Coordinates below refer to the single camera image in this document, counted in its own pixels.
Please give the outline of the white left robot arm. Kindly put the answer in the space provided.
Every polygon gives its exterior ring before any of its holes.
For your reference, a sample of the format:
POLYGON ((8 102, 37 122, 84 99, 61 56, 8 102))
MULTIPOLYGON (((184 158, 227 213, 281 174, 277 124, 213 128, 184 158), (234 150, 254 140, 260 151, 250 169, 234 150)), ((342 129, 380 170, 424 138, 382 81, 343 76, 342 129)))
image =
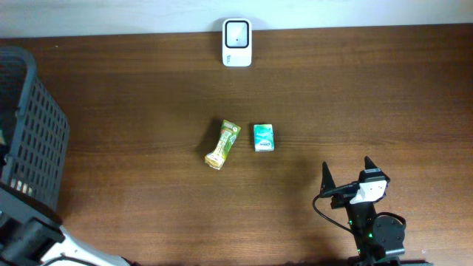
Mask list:
POLYGON ((131 266, 71 236, 45 204, 1 184, 1 264, 131 266))

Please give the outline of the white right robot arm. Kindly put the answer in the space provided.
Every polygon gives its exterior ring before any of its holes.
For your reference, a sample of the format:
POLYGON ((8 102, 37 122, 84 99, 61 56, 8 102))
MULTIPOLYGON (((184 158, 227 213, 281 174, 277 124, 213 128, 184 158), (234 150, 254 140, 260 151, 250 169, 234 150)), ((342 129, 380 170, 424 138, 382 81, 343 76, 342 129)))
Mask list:
POLYGON ((347 260, 348 265, 428 265, 425 260, 403 261, 405 254, 406 220, 397 214, 375 210, 375 204, 386 196, 390 178, 369 157, 364 158, 364 169, 358 179, 337 186, 328 164, 322 163, 320 192, 314 197, 314 211, 333 225, 350 233, 355 240, 358 255, 347 260), (330 198, 332 209, 347 212, 348 225, 344 226, 323 214, 316 202, 330 198))

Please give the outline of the green snack stick pack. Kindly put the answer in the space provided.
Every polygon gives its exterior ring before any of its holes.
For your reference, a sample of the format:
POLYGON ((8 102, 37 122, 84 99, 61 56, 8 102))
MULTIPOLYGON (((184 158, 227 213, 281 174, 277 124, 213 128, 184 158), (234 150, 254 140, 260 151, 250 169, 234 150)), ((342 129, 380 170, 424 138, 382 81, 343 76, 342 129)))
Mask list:
POLYGON ((232 145, 236 141, 241 127, 228 120, 222 122, 220 138, 216 148, 205 156, 205 163, 210 167, 220 170, 224 165, 232 145))

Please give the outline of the green tissue pack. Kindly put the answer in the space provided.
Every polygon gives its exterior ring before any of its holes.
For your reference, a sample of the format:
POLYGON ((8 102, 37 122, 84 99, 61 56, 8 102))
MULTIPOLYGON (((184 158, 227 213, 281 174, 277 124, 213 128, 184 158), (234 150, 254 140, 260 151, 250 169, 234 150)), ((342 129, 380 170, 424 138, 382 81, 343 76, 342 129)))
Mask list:
POLYGON ((253 126, 255 151, 273 151, 274 135, 272 124, 256 124, 253 126))

